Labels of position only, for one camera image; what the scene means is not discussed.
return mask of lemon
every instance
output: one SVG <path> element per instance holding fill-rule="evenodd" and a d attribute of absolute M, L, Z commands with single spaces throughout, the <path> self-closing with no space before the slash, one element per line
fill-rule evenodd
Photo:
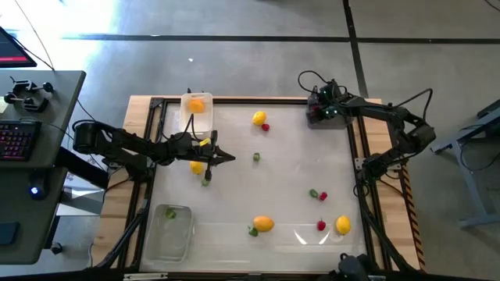
<path fill-rule="evenodd" d="M 337 226 L 337 231 L 342 235 L 347 234 L 351 230 L 351 222 L 349 222 L 349 218 L 345 215 L 338 217 L 335 225 Z"/>
<path fill-rule="evenodd" d="M 189 166 L 191 167 L 191 171 L 197 175 L 203 173 L 203 164 L 201 162 L 191 161 L 189 162 Z"/>
<path fill-rule="evenodd" d="M 260 216 L 256 216 L 253 219 L 253 226 L 258 231 L 266 232 L 266 231 L 270 231 L 274 227 L 274 222 L 272 219 L 270 219 L 266 216 L 260 215 Z"/>
<path fill-rule="evenodd" d="M 252 119 L 252 122 L 257 126 L 261 126 L 262 124 L 264 124 L 265 121 L 266 121 L 265 112 L 256 112 Z"/>
<path fill-rule="evenodd" d="M 198 99 L 192 99 L 187 104 L 189 110 L 193 113 L 203 113 L 205 111 L 205 105 Z"/>

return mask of monitor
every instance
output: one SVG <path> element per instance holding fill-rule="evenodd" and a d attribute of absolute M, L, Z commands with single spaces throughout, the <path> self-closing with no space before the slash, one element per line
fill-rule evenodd
<path fill-rule="evenodd" d="M 37 63 L 0 27 L 0 68 L 33 66 Z"/>

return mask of clear plastic container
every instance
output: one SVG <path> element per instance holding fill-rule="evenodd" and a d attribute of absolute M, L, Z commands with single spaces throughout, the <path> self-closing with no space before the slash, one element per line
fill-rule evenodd
<path fill-rule="evenodd" d="M 205 105 L 205 111 L 203 113 L 194 113 L 196 136 L 209 137 L 213 126 L 213 97 L 210 93 L 192 93 L 182 95 L 180 98 L 179 130 L 184 131 L 184 128 L 188 124 L 189 117 L 193 113 L 189 110 L 188 106 L 189 101 L 192 99 L 199 99 Z"/>
<path fill-rule="evenodd" d="M 174 219 L 166 217 L 167 209 L 175 211 Z M 146 240 L 145 257 L 149 261 L 182 262 L 188 256 L 193 222 L 193 213 L 189 207 L 158 205 Z"/>

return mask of concrete floor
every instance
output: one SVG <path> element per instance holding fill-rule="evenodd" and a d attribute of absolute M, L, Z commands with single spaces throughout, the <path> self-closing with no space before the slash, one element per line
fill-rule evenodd
<path fill-rule="evenodd" d="M 19 2 L 56 69 L 87 72 L 83 105 L 114 126 L 122 125 L 132 94 L 183 94 L 190 87 L 218 95 L 299 96 L 305 93 L 296 76 L 305 69 L 334 77 L 359 93 L 349 43 L 59 39 L 68 32 L 346 37 L 339 0 Z M 360 37 L 500 38 L 500 12 L 481 0 L 351 0 L 351 7 Z M 19 39 L 45 57 L 15 3 L 3 1 L 0 13 L 2 27 L 23 30 Z M 500 97 L 498 44 L 361 44 L 359 49 L 370 97 L 397 103 L 424 88 L 434 89 L 428 121 L 436 128 L 437 142 L 473 122 L 477 111 Z M 47 69 L 41 63 L 38 68 Z M 319 83 L 308 79 L 307 84 Z M 420 114 L 424 102 L 415 100 L 408 108 Z M 73 120 L 85 117 L 79 109 L 73 114 Z M 498 151 L 494 145 L 489 149 Z M 488 161 L 481 153 L 468 155 L 477 165 Z M 429 272 L 500 279 L 500 225 L 464 231 L 456 224 L 474 210 L 453 158 L 426 151 L 409 168 Z M 493 176 L 498 168 L 496 163 L 481 174 L 481 182 L 498 186 Z M 495 200 L 498 194 L 491 192 Z M 0 276 L 83 269 L 97 222 L 62 219 L 55 238 L 68 247 L 65 254 L 44 252 L 35 265 L 0 266 Z"/>

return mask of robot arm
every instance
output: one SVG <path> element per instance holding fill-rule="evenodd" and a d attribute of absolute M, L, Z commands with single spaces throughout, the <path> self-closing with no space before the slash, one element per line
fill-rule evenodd
<path fill-rule="evenodd" d="M 397 144 L 383 154 L 373 154 L 365 159 L 362 173 L 365 179 L 377 179 L 387 172 L 387 168 L 397 162 L 420 153 L 435 138 L 434 128 L 402 106 L 379 105 L 366 101 L 353 94 L 341 93 L 339 86 L 332 80 L 319 91 L 312 91 L 308 98 L 306 117 L 310 124 L 325 119 L 339 119 L 346 127 L 352 117 L 365 116 L 386 121 L 395 132 Z M 405 123 L 414 129 L 405 132 Z"/>
<path fill-rule="evenodd" d="M 205 179 L 211 180 L 212 166 L 235 160 L 222 151 L 217 142 L 217 131 L 212 131 L 210 142 L 197 142 L 189 133 L 176 133 L 164 142 L 153 143 L 135 133 L 117 129 L 94 120 L 81 120 L 73 124 L 73 149 L 82 154 L 97 154 L 105 157 L 106 165 L 123 165 L 131 176 L 144 173 L 148 160 L 159 165 L 170 165 L 175 159 L 207 163 Z"/>

